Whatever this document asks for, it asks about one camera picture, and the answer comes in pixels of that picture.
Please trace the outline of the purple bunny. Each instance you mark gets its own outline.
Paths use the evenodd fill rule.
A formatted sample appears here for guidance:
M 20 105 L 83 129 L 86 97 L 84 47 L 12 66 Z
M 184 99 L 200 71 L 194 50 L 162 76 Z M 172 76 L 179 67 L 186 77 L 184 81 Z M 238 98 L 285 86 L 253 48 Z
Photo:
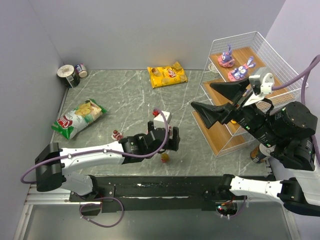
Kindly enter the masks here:
M 250 56 L 248 58 L 247 63 L 234 68 L 233 70 L 228 72 L 228 80 L 230 82 L 236 82 L 245 79 L 247 76 L 249 69 L 254 68 L 256 66 L 256 63 L 254 62 L 254 57 Z
M 233 58 L 233 51 L 231 45 L 228 44 L 228 50 L 224 51 L 217 59 L 218 64 L 223 68 L 231 68 L 235 64 L 235 59 Z

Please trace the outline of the strawberry cake slice toy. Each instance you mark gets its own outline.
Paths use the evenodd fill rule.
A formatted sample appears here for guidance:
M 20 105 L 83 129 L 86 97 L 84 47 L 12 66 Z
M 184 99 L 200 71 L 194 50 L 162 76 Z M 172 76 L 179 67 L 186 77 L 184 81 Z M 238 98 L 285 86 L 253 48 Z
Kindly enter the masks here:
M 118 130 L 114 130 L 112 132 L 112 135 L 111 135 L 112 139 L 115 140 L 115 141 L 119 141 L 121 140 L 124 136 L 121 132 L 119 132 Z

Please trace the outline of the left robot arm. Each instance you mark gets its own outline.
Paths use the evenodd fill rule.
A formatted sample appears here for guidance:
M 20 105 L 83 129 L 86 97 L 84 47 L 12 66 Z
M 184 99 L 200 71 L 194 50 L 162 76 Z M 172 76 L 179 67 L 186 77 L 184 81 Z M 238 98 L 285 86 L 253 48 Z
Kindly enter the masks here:
M 148 122 L 148 132 L 124 137 L 109 144 L 60 148 L 57 142 L 48 144 L 35 159 L 36 189 L 49 192 L 59 188 L 87 197 L 100 190 L 93 175 L 77 173 L 80 169 L 102 165 L 140 163 L 166 150 L 177 151 L 180 143 L 179 128 L 155 127 Z

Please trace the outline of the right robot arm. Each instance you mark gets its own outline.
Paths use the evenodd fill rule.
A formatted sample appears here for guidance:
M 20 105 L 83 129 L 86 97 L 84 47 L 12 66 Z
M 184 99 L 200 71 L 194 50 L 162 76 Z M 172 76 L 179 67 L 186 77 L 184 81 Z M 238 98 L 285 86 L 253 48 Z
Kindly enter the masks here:
M 316 166 L 316 141 L 313 135 L 317 117 L 301 102 L 292 101 L 279 110 L 266 112 L 257 102 L 267 102 L 264 91 L 250 87 L 248 79 L 237 82 L 214 82 L 211 88 L 228 99 L 223 105 L 193 101 L 206 128 L 215 123 L 236 121 L 243 129 L 271 150 L 293 177 L 288 180 L 260 181 L 224 174 L 218 188 L 224 197 L 246 196 L 268 199 L 282 204 L 287 210 L 305 216 L 320 214 L 320 170 Z

